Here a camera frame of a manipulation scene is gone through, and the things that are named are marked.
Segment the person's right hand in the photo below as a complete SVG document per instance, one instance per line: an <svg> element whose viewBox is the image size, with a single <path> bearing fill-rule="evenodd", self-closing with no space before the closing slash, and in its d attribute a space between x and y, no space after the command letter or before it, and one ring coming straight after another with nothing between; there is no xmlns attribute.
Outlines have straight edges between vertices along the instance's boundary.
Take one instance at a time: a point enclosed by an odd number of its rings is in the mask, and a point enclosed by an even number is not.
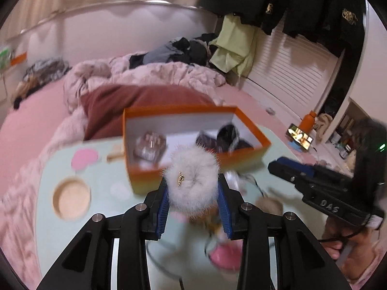
<svg viewBox="0 0 387 290"><path fill-rule="evenodd" d="M358 280L375 260L376 253L372 244L373 230L367 227L356 228L337 218L328 217L323 239L343 238L341 240L322 242L322 246L334 260L338 260L347 246L352 246L348 256L339 266L343 275L351 282Z"/></svg>

